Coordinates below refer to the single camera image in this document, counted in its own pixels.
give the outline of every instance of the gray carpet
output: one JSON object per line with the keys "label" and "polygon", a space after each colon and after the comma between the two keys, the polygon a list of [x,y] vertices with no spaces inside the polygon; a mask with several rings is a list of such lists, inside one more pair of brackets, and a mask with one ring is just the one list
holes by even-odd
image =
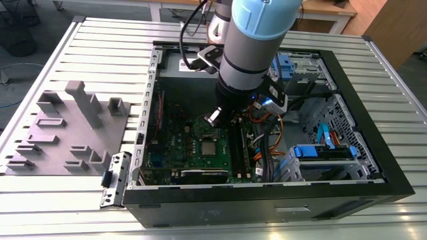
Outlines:
{"label": "gray carpet", "polygon": [[[75,16],[151,21],[149,9],[147,7],[73,2],[65,2],[63,6],[64,11],[56,11],[51,1],[37,1],[37,6],[35,6],[35,8],[41,24],[31,27],[32,36],[37,42],[37,51],[33,55],[27,57],[11,57],[3,48],[0,48],[0,66],[15,63],[44,64]],[[189,16],[191,11],[177,14],[184,20]],[[167,9],[161,10],[161,20],[164,22],[173,23],[179,23],[180,21],[179,18],[172,17],[172,14]],[[199,19],[195,18],[192,23],[196,24],[197,21]],[[8,87],[0,86],[0,106],[16,103],[24,98],[37,76],[39,70],[40,68],[36,66],[15,66],[5,70],[5,73],[12,78],[12,84]],[[412,56],[400,68],[399,74],[420,102],[427,106],[427,62],[418,60],[416,57]],[[17,107],[19,105],[0,108],[0,129],[7,126]]]}

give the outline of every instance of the blue drive bracket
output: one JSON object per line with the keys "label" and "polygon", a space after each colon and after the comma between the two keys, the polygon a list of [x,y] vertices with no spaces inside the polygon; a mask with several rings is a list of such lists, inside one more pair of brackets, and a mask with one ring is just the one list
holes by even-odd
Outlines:
{"label": "blue drive bracket", "polygon": [[289,81],[292,79],[295,69],[288,55],[277,54],[272,61],[272,68],[277,73],[279,71],[281,73],[280,81]]}
{"label": "blue drive bracket", "polygon": [[329,135],[329,128],[328,125],[325,123],[320,123],[319,124],[319,128],[317,128],[317,143],[320,144],[321,141],[321,136],[324,136],[324,142],[328,145],[328,147],[331,149],[335,149],[335,145],[331,141],[331,135]]}
{"label": "blue drive bracket", "polygon": [[293,152],[295,152],[295,156],[297,158],[300,158],[300,157],[315,158],[319,156],[315,146],[308,146],[308,145],[296,146],[296,147],[293,147]]}

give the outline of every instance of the black cable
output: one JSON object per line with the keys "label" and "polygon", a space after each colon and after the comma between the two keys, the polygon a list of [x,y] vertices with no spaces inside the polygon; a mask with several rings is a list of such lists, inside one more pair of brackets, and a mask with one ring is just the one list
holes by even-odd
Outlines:
{"label": "black cable", "polygon": [[36,65],[36,66],[44,67],[44,65],[41,65],[41,64],[29,63],[29,62],[13,63],[13,64],[9,64],[9,65],[7,65],[7,66],[0,67],[0,84],[1,84],[3,87],[9,86],[11,83],[12,83],[12,80],[9,79],[9,80],[8,80],[8,83],[4,83],[4,82],[3,82],[3,79],[1,79],[1,70],[3,70],[3,69],[7,69],[7,68],[9,68],[9,67],[17,66],[17,65]]}
{"label": "black cable", "polygon": [[268,163],[268,168],[269,168],[269,173],[268,173],[268,182],[272,183],[273,182],[273,168],[275,168],[275,163],[273,163],[273,158],[272,158],[272,154],[269,152],[269,133],[272,132],[275,125],[279,123],[279,121],[276,119],[273,119],[271,121],[271,123],[268,124],[267,130],[264,132],[264,137],[263,137],[263,147],[264,147],[264,156],[265,156],[265,160]]}
{"label": "black cable", "polygon": [[[265,156],[264,142],[263,141],[259,141],[257,147],[259,147],[260,155]],[[260,177],[260,181],[263,183],[267,183],[267,181],[269,179],[269,164],[268,164],[268,161],[267,161],[265,157],[261,157],[260,159],[261,159],[261,177]]]}
{"label": "black cable", "polygon": [[208,2],[208,0],[203,0],[203,2],[199,4],[199,6],[195,8],[191,16],[188,17],[185,23],[184,23],[184,26],[181,27],[181,30],[180,30],[180,34],[179,34],[179,50],[180,50],[180,56],[181,56],[181,60],[187,66],[188,69],[191,70],[195,70],[187,60],[187,57],[185,57],[185,52],[184,52],[184,47],[183,47],[183,38],[184,38],[184,32],[185,32],[185,29],[187,29],[187,26],[189,24],[189,22],[192,21],[195,15],[197,14],[199,10],[201,9],[203,5]]}
{"label": "black cable", "polygon": [[[211,4],[209,4],[208,9],[207,9],[208,12],[211,11],[212,3],[213,3],[213,2],[211,1]],[[193,37],[193,36],[196,35],[197,30],[199,30],[200,25],[201,25],[203,19],[204,19],[204,24],[207,24],[207,14],[205,14],[205,13],[201,14],[201,17],[200,17],[200,19],[199,19],[199,23],[197,23],[197,26],[196,26],[196,28],[195,28],[195,30],[193,30],[193,33],[189,33],[189,32],[187,31],[187,34],[188,34],[191,37]]]}
{"label": "black cable", "polygon": [[284,116],[297,105],[297,103],[305,99],[311,99],[311,98],[328,98],[332,95],[332,92],[324,92],[324,93],[311,93],[308,95],[303,95],[299,96],[297,98],[295,98],[292,100],[292,102],[287,105],[287,111],[285,113],[281,115]]}
{"label": "black cable", "polygon": [[167,10],[172,13],[172,18],[180,18],[181,16],[179,16],[175,12],[173,12],[173,9],[168,9]]}

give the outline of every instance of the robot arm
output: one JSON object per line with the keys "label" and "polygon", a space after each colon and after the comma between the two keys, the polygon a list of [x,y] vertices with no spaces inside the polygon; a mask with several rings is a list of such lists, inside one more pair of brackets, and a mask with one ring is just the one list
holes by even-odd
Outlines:
{"label": "robot arm", "polygon": [[224,44],[229,22],[232,20],[233,0],[216,0],[215,14],[207,29],[207,36],[213,44]]}
{"label": "robot arm", "polygon": [[209,66],[208,72],[219,72],[216,109],[204,117],[215,128],[228,124],[257,94],[269,98],[267,109],[277,110],[273,114],[285,111],[287,95],[267,72],[303,0],[221,0],[215,13],[219,18],[229,13],[224,2],[232,2],[224,48],[209,46],[197,54]]}

